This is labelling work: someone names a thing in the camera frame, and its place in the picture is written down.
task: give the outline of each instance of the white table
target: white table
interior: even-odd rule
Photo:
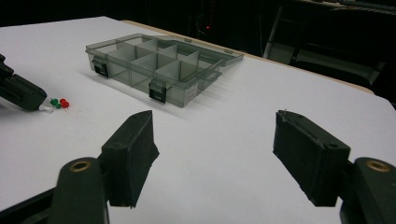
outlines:
[[[161,154],[136,209],[110,207],[111,223],[339,223],[341,201],[314,207],[273,154],[279,109],[347,143],[351,161],[396,163],[396,111],[388,101],[301,70],[245,57],[184,108],[91,70],[86,45],[135,33],[158,35],[105,17],[0,28],[6,64],[49,98],[70,103],[29,113],[0,99],[0,210],[53,188],[63,165],[97,157],[144,110],[153,111]]]

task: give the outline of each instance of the white surface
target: white surface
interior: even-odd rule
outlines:
[[[245,57],[185,108],[105,80],[85,46],[154,32],[108,18],[0,28],[15,72],[70,107],[24,112],[0,99],[0,210],[53,188],[58,172],[101,146],[132,114],[153,110],[154,162],[136,209],[111,223],[340,223],[316,208],[272,153],[278,109],[300,113],[352,147],[350,160],[396,163],[396,112],[386,100]]]

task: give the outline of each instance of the transparent plastic box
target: transparent plastic box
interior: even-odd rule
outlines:
[[[128,35],[86,47],[91,69],[148,93],[152,99],[184,107],[220,75],[221,67],[244,55],[175,36]]]

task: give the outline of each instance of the chair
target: chair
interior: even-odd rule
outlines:
[[[297,37],[290,65],[363,86],[395,104],[395,46],[396,14],[338,8],[306,24]],[[365,68],[367,74],[354,66]]]

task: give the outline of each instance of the plastic organizer box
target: plastic organizer box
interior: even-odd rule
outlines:
[[[128,35],[86,47],[91,69],[148,93],[152,99],[183,107],[212,84],[221,67],[243,54],[175,36]]]

